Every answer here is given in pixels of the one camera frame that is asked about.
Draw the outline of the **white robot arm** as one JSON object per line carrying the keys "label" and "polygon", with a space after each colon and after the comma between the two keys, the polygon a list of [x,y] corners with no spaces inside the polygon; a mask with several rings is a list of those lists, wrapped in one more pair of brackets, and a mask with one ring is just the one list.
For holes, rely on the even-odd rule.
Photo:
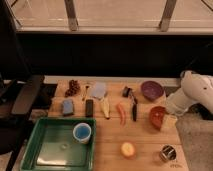
{"label": "white robot arm", "polygon": [[166,98],[165,108],[169,114],[181,116],[195,104],[213,114],[213,76],[186,70],[181,73],[180,87]]}

